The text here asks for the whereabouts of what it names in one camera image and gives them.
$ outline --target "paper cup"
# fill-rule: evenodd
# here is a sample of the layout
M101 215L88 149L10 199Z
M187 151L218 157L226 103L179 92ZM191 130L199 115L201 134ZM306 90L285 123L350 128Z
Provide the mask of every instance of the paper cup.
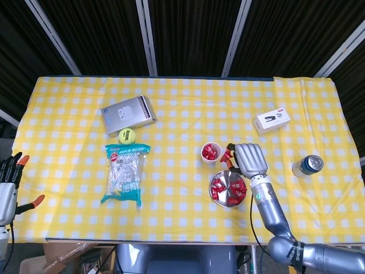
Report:
M204 148L211 144L212 145L212 149L216 150L217 151L217 157L214 159L214 160L208 160L208 159L205 159L203 157L203 150ZM202 147L201 147L201 151L200 151L200 156L201 156L201 159L203 160L204 163L207 163L207 164L212 164L214 163L216 160L219 160L219 158L221 157L221 154L222 154L222 148L220 147L219 144L215 143L215 142L207 142L205 143Z

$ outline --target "soda can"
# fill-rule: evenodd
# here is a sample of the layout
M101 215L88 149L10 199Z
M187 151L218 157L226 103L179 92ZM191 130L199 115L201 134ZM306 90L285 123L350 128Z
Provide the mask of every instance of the soda can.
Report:
M315 174L323 168L324 162L321 157L317 155L308 155L302 160L296 162L291 167L296 177L306 177Z

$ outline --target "black curtain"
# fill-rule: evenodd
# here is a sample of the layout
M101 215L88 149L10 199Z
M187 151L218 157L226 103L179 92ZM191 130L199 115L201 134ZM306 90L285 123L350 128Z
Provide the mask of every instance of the black curtain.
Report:
M71 74L24 1L0 1L0 108L20 120L39 76Z
M313 77L364 19L359 0L254 0L229 76Z
M149 75L135 0L39 0L84 75Z
M358 148L365 156L365 41L330 75L335 82L343 114Z
M241 1L148 2L159 76L221 76Z

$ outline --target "can lid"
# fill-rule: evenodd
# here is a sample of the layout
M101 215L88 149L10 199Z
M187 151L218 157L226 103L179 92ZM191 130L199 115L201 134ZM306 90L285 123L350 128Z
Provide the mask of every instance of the can lid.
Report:
M307 162L308 162L308 167L313 171L318 172L323 168L323 160L321 157L317 155L309 155Z

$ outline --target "yellow gingham tablecloth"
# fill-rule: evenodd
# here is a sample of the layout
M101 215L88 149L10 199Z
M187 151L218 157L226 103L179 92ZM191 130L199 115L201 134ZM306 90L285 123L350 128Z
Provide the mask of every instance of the yellow gingham tablecloth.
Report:
M158 122L136 130L152 146L141 181L142 207L109 200L100 204L108 166L100 108L144 94ZM259 136L257 114L285 107L291 122ZM359 157L330 79L245 80L42 77L34 88L13 145L30 161L19 204L45 194L35 210L16 216L17 242L48 238L126 241L255 242L250 191L237 208L222 208L208 194L214 173L200 149L214 141L258 143L281 206L301 241L365 241L365 190ZM320 155L324 169L298 179L291 165ZM268 242L256 205L253 223Z

